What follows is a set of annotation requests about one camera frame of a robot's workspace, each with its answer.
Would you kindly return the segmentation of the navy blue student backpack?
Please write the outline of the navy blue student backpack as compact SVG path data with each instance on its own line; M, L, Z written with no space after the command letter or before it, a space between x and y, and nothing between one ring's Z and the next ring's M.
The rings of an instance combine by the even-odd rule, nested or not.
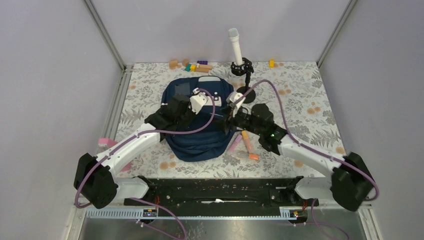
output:
M184 162L200 162L219 157L234 135L233 131L225 133L218 125L224 118L223 109L228 106L226 98L234 91L234 87L223 78L206 75L175 79L163 91L161 103L167 104L176 94L190 97L196 88L207 90L211 97L190 125L179 127L177 131L196 130L205 125L212 115L212 102L215 102L215 114L213 121L199 132L168 135L165 138L173 153Z

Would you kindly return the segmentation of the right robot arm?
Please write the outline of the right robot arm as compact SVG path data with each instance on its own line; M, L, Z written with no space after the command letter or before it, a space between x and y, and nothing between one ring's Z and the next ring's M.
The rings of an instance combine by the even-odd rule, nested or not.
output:
M224 132L240 128L255 134L266 151L298 160L324 176L316 180L304 177L289 189L286 198L293 206L301 205L306 199L329 198L344 209L355 212L375 187L375 181L360 155L354 152L330 155L300 139L293 140L287 129L274 122L274 114L264 103L255 104L251 112L235 106L227 106L222 112L221 127Z

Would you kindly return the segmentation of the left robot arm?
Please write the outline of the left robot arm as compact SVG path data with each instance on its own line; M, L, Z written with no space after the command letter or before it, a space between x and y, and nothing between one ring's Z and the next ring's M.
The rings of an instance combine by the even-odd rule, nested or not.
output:
M96 156L89 153L81 156L73 183L77 190L75 206L83 208L92 204L102 209L113 201L129 198L136 198L144 206L152 204L155 192L143 179L122 178L119 173L136 156L159 144L167 134L188 126L207 101L203 92L191 97L176 94L124 140Z

